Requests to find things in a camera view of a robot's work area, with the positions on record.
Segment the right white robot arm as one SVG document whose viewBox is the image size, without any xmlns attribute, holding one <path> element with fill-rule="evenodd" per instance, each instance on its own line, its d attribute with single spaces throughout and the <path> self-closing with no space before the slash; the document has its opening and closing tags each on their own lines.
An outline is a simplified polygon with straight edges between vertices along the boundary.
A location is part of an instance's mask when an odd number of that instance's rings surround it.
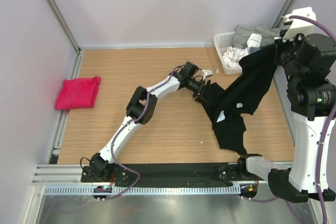
<svg viewBox="0 0 336 224">
<path fill-rule="evenodd" d="M 287 78 L 287 97 L 295 125 L 291 168 L 259 154 L 241 156 L 238 177 L 265 180 L 274 196 L 298 203 L 308 199 L 334 201 L 326 166 L 330 133 L 335 125 L 335 85 L 327 75 L 335 62 L 335 43 L 322 34 L 297 34 L 293 41 L 276 43 L 276 64 Z"/>
</svg>

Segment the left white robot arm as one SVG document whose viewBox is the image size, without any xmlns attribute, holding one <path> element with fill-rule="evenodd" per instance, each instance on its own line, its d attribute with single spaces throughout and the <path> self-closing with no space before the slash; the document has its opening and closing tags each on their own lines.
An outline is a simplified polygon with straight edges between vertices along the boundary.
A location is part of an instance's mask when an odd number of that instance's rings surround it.
<svg viewBox="0 0 336 224">
<path fill-rule="evenodd" d="M 157 84 L 150 87 L 136 88 L 127 107 L 125 117 L 110 141 L 91 159 L 89 165 L 81 166 L 84 176 L 93 177 L 94 181 L 106 182 L 116 178 L 114 165 L 123 168 L 136 176 L 135 182 L 140 179 L 140 173 L 121 164 L 117 157 L 131 136 L 143 125 L 152 119 L 158 100 L 165 96 L 186 88 L 193 92 L 193 99 L 202 105 L 213 104 L 210 96 L 211 82 L 206 80 L 213 72 L 201 69 L 188 61 L 175 67 L 169 75 Z"/>
</svg>

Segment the black t shirt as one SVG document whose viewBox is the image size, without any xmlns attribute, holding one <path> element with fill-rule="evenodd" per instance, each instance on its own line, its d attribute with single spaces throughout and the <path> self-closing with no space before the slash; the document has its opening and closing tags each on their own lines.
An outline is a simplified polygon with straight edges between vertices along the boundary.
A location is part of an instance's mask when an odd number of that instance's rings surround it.
<svg viewBox="0 0 336 224">
<path fill-rule="evenodd" d="M 275 54 L 276 45 L 272 44 L 245 56 L 239 62 L 242 74 L 227 89 L 216 82 L 210 84 L 214 103 L 203 108 L 221 149 L 247 154 L 243 144 L 246 127 L 241 114 L 253 115 L 268 92 L 277 69 Z"/>
</svg>

